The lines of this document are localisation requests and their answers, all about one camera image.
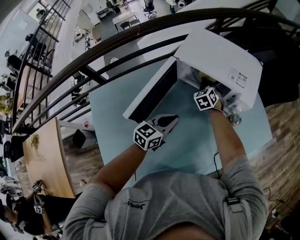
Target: cable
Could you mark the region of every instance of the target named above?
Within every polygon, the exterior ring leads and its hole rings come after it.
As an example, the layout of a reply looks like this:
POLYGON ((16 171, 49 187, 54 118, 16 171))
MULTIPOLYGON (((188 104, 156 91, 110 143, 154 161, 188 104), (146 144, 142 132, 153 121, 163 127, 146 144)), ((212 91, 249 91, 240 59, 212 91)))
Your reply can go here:
POLYGON ((278 201, 278 202, 280 202, 280 203, 286 205, 289 209, 293 210, 287 203, 285 203, 285 201, 283 201, 283 200, 281 200, 281 199, 271 199, 271 188, 265 187, 265 188, 263 189, 263 191, 266 190, 266 189, 269 190, 269 198, 268 198, 269 201, 271 201, 271 202, 276 202, 276 201, 278 201))
POLYGON ((218 155, 218 154, 219 154, 219 151, 217 150, 216 153, 215 153, 215 155, 214 155, 214 163, 215 163, 215 167, 216 167, 216 171, 217 171, 217 178, 221 179, 221 175, 219 173, 219 170, 218 170, 217 164, 216 164, 216 155, 218 155))

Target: wooden floor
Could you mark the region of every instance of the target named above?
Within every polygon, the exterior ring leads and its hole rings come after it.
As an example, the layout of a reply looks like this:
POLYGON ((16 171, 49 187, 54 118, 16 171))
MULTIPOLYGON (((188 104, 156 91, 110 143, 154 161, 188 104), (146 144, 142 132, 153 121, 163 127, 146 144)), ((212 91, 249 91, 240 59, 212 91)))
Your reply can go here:
MULTIPOLYGON (((273 140, 264 146, 251 164, 263 188, 270 188, 269 212, 277 209, 280 216, 267 223, 271 229, 300 200, 300 100, 266 108, 273 140)), ((266 199, 269 189, 265 189, 266 199)))

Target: black railing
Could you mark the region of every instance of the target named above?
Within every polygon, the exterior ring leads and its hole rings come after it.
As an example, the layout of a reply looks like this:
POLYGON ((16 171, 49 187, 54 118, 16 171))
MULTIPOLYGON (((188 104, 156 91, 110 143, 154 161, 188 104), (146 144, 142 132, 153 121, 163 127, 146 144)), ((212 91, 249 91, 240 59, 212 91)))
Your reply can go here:
MULTIPOLYGON (((59 42, 57 36, 70 6, 63 0, 56 0, 49 9, 47 9, 47 6, 44 6, 44 8, 46 12, 41 18, 38 28, 32 33, 31 39, 27 39, 30 43, 22 57, 14 92, 13 122, 18 109, 21 106, 25 109, 28 104, 26 101, 31 101, 34 98, 35 90, 41 91, 43 85, 46 85, 49 79, 53 77, 51 67, 55 45, 59 42), (25 81, 25 89, 21 97, 19 96, 19 90, 22 81, 25 81), (28 88, 30 86, 32 87, 31 99, 28 99, 28 88)), ((41 104, 38 106, 38 112, 40 114, 41 104)))
MULTIPOLYGON (((106 39, 105 41, 101 42, 100 44, 94 46, 78 58, 76 58, 74 61, 69 63, 65 68, 63 68, 57 75, 53 77, 53 79, 42 88, 41 91, 33 98, 33 100, 28 104, 28 106, 24 109, 21 116, 19 117, 18 121, 16 121, 16 112, 13 112, 13 132, 16 132, 20 126, 25 122, 25 120, 32 114, 32 112, 35 110, 36 107, 39 106, 39 104, 44 100, 47 99, 47 96, 51 94, 57 87, 59 87, 62 83, 64 83, 70 76, 72 76, 74 73, 80 71, 82 73, 85 73, 87 77, 80 81, 78 84, 76 84, 74 87, 63 93, 61 96, 58 96, 51 104, 49 104, 40 114, 35 118, 31 119, 31 123, 28 127, 32 128, 35 126, 36 122, 41 120, 41 118, 44 115, 47 115, 48 111, 53 108, 55 105, 57 105, 62 99, 64 99, 66 96, 71 94, 75 89, 78 89, 79 87, 83 86, 84 84, 88 83, 90 80, 96 80, 99 85, 91 88, 87 92, 81 94, 71 102, 64 105, 62 108, 60 108, 58 111, 53 113, 51 116, 49 116, 47 119, 45 119, 43 122, 39 122, 39 125, 36 127, 36 129, 43 126, 45 123, 47 123, 50 119, 56 117, 58 114, 69 108, 74 103, 78 102, 79 100, 86 97, 90 92, 93 90, 103 86, 104 84, 107 84, 123 75, 126 75, 132 71, 135 71, 139 68, 142 68, 146 65, 152 64, 154 62, 169 58, 174 53, 168 53, 164 56, 155 58, 153 60, 144 62, 140 65, 137 65, 135 67, 132 67, 122 73, 119 73, 108 80, 105 80, 101 77, 101 74, 105 73, 106 71, 128 61, 131 60, 137 56, 140 56, 144 53, 147 53, 149 51, 158 49, 160 47, 176 43, 179 41, 182 41, 186 38, 187 35, 175 37, 168 39, 166 41, 154 44, 152 46, 143 48, 141 50, 138 50, 136 52, 133 52, 123 58, 118 59, 117 61, 103 67, 102 69, 98 70, 97 72, 88 67, 88 64, 93 62, 94 60, 98 59, 99 57, 103 56, 104 54, 107 54, 108 52, 126 44, 133 40, 136 40, 138 38, 144 37, 148 34, 151 34, 153 32, 163 30, 166 28, 170 28, 173 26, 185 24, 185 23, 191 23, 201 20, 208 20, 208 19, 216 19, 216 21, 209 25, 206 29, 211 30, 217 34, 220 34, 221 32, 233 32, 233 31, 247 31, 247 30, 263 30, 263 31, 282 31, 282 29, 278 28, 263 28, 263 27, 252 27, 247 28, 247 26, 234 26, 230 27, 232 24, 238 22, 241 19, 262 19, 266 21, 274 21, 276 23, 282 23, 286 24, 288 26, 291 26, 294 28, 294 30, 284 30, 287 33, 289 33, 291 36, 296 33, 296 30, 300 28, 300 25, 291 22, 285 18, 271 15, 263 12, 259 12, 259 10, 268 8, 270 11, 273 10, 274 6, 276 4, 276 1, 274 0, 260 0, 254 3, 251 3, 244 8, 209 8, 209 9, 199 9, 199 10, 192 10, 192 11, 186 11, 181 13, 176 13, 174 15, 167 15, 162 16, 157 19, 153 19, 151 21, 147 21, 144 23, 141 23, 137 26, 134 26, 132 28, 129 28, 125 31, 122 31, 109 39, 106 39)), ((72 116, 77 111, 83 109, 89 104, 89 102, 85 103, 85 105, 82 105, 69 113, 67 113, 65 116, 61 117, 60 120, 64 120, 70 116, 72 116)), ((89 112, 90 109, 78 114, 77 116, 72 117, 68 121, 73 121, 76 118, 86 114, 89 112)))

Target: shoulder strap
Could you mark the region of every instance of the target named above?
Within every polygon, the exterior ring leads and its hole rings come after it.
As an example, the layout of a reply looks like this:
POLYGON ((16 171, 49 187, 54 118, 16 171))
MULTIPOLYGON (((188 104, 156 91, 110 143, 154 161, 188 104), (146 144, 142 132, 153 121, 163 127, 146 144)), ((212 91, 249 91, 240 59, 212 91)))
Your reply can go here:
POLYGON ((240 200, 237 197, 234 198, 227 198, 225 202, 223 202, 223 209, 224 209, 224 219, 225 219, 225 239, 232 240, 234 236, 231 235, 232 228, 230 223, 229 217, 229 208, 232 213, 238 213, 241 211, 245 211, 246 218, 247 218, 247 239, 252 240, 252 217, 251 217, 251 210, 248 202, 244 199, 240 200))

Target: light blue table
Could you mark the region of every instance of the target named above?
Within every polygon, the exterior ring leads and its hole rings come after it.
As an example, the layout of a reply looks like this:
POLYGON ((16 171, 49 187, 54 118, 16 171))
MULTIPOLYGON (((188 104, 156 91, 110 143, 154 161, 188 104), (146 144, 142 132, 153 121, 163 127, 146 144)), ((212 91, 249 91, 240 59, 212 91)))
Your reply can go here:
MULTIPOLYGON (((137 123, 122 114, 145 84, 162 66, 161 61, 132 72, 90 93, 93 123, 104 164, 133 144, 137 123)), ((213 155, 216 144, 207 113, 200 112, 193 100, 195 88, 177 81, 152 113, 177 114, 179 123, 155 152, 149 150, 136 171, 137 179, 162 169, 177 169, 208 174, 215 171, 213 155)), ((247 155, 259 150, 272 139, 268 118, 257 95, 254 107, 241 114, 242 123, 235 127, 247 155)), ((219 158, 217 167, 221 168, 219 158)), ((133 178, 127 183, 130 186, 133 178)))

